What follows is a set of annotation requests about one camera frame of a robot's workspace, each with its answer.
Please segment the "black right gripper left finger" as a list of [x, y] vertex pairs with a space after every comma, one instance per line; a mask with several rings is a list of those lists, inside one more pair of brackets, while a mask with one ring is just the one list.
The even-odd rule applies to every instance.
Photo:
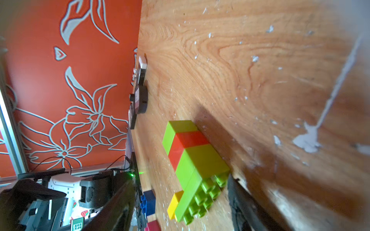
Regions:
[[126, 182], [115, 193], [93, 220], [83, 229], [85, 231], [128, 231], [135, 207], [135, 183]]

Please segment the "long green lego brick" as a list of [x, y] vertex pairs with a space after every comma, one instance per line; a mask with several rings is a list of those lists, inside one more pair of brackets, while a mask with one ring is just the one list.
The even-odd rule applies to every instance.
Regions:
[[189, 225], [205, 216], [227, 185], [229, 172], [212, 145], [185, 148], [176, 170], [184, 191], [174, 212], [176, 221]]

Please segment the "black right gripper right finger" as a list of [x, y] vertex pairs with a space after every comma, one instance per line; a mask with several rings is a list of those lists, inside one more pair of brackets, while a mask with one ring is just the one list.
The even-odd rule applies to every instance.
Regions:
[[283, 230], [233, 176], [228, 177], [227, 190], [235, 231]]

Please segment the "blue lego brick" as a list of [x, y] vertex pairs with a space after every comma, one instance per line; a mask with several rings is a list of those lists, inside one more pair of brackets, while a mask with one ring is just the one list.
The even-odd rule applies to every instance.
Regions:
[[140, 208], [146, 217], [155, 214], [156, 196], [153, 190], [143, 192]]

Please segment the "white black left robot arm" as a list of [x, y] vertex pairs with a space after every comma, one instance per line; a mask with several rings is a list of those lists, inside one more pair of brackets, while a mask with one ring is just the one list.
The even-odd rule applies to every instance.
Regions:
[[65, 169], [24, 173], [1, 188], [3, 231], [127, 231], [135, 181], [114, 168], [79, 177]]

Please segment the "red lego brick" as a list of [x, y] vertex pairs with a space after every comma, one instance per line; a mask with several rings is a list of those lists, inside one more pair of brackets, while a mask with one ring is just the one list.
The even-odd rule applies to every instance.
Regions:
[[175, 134], [168, 157], [174, 171], [177, 170], [182, 154], [186, 148], [210, 144], [200, 131]]

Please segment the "pink lego brick left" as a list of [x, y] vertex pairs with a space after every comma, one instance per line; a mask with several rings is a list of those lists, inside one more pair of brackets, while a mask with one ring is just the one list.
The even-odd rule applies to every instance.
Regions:
[[145, 231], [161, 231], [161, 227], [158, 223], [157, 220], [154, 220], [154, 221], [151, 221], [151, 222], [148, 222], [146, 227], [145, 227]]

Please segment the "small green lego brick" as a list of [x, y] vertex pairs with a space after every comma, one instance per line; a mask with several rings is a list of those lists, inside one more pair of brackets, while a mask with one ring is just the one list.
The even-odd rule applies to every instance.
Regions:
[[162, 141], [166, 154], [169, 155], [176, 134], [192, 131], [198, 131], [198, 128], [191, 120], [169, 121]]

